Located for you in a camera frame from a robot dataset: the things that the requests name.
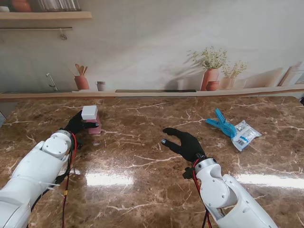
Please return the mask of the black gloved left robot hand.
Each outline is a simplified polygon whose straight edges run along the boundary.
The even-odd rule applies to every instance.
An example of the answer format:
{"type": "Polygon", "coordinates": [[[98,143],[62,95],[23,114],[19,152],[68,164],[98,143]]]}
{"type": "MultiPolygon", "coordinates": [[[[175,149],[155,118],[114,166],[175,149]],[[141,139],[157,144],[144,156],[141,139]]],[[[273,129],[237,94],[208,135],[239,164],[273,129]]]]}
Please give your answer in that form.
{"type": "Polygon", "coordinates": [[[79,111],[75,116],[73,116],[69,120],[69,122],[68,122],[67,126],[64,128],[64,130],[67,132],[71,132],[73,134],[77,134],[81,130],[84,130],[84,129],[99,127],[99,123],[83,122],[81,114],[82,114],[82,111],[79,111]]]}

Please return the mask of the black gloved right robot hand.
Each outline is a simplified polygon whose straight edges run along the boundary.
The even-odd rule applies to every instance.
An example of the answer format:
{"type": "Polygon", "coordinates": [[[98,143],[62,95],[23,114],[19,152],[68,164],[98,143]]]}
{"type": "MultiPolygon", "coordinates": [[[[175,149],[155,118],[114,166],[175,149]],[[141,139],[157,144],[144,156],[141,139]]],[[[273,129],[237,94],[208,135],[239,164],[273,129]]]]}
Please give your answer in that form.
{"type": "Polygon", "coordinates": [[[169,136],[175,136],[180,140],[180,145],[167,139],[162,139],[161,143],[176,154],[180,154],[188,162],[195,162],[197,159],[207,158],[198,139],[187,132],[179,131],[175,128],[165,128],[163,132],[169,136]]]}

